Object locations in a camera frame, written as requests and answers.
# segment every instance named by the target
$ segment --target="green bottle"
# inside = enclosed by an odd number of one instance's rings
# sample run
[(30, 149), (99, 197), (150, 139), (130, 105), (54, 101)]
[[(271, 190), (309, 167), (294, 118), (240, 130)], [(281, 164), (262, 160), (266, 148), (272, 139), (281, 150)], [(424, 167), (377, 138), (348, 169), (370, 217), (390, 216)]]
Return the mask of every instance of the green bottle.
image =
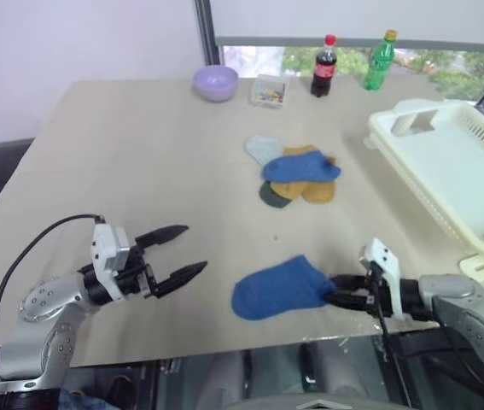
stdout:
[(386, 35), (384, 36), (384, 41), (374, 49), (369, 64), (369, 72), (364, 79), (365, 89), (380, 90), (382, 87), (389, 66), (392, 65), (392, 61), (395, 57), (394, 42), (396, 38), (397, 32), (395, 30), (387, 30)]

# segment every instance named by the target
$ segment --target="table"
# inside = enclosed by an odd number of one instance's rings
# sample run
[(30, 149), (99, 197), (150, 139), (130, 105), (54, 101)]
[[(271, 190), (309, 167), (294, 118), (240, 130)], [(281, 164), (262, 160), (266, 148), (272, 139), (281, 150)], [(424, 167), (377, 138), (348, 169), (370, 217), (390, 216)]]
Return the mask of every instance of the table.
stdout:
[[(134, 238), (170, 224), (190, 229), (151, 249), (158, 279), (184, 265), (208, 267), (168, 297), (104, 307), (80, 330), (73, 366), (150, 360), (378, 331), (365, 313), (336, 307), (250, 322), (230, 309), (234, 284), (304, 254), (326, 274), (362, 272), (360, 247), (378, 236), (402, 273), (458, 272), (465, 256), (386, 161), (365, 148), (371, 113), (409, 97), (437, 98), (424, 77), (392, 76), (376, 93), (351, 77), (317, 99), (293, 79), (281, 110), (248, 103), (242, 80), (226, 103), (202, 101), (183, 80), (88, 81), (73, 85), (0, 196), (0, 280), (45, 226), (69, 214), (104, 214)], [(258, 196), (259, 166), (244, 152), (255, 134), (288, 146), (315, 144), (343, 174), (335, 200), (270, 208)], [(90, 222), (54, 232), (19, 266), (0, 309), (0, 343), (19, 300), (39, 279), (89, 262)], [(391, 322), (392, 329), (417, 325)]]

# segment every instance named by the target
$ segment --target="blue sock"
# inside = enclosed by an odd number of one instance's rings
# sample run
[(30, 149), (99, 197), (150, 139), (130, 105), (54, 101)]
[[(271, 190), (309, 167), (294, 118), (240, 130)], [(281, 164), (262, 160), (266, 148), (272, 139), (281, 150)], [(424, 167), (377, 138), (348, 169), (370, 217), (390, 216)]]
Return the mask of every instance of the blue sock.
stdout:
[(335, 285), (310, 265), (303, 255), (238, 282), (232, 293), (232, 309), (241, 318), (259, 320), (294, 309), (320, 308), (323, 296)]
[(298, 181), (327, 182), (337, 179), (341, 169), (320, 151), (282, 156), (266, 164), (263, 176), (267, 181), (288, 183)]

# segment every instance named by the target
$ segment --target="purple bowl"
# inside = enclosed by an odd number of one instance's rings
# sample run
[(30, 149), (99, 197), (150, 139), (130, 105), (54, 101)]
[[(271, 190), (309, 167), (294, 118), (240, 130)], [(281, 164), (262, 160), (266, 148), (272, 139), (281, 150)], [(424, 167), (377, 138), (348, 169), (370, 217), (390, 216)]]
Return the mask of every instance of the purple bowl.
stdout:
[(226, 66), (206, 66), (192, 77), (192, 85), (203, 98), (219, 103), (230, 100), (238, 88), (238, 73)]

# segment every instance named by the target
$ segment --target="coca-cola bottle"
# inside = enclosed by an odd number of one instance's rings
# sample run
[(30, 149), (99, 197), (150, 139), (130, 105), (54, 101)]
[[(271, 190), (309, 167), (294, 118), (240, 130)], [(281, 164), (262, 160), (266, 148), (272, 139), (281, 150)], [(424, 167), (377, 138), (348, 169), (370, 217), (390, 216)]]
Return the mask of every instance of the coca-cola bottle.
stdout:
[(325, 36), (324, 49), (316, 56), (312, 81), (312, 94), (316, 97), (329, 95), (330, 81), (336, 68), (336, 54), (333, 50), (335, 43), (335, 36), (330, 34)]

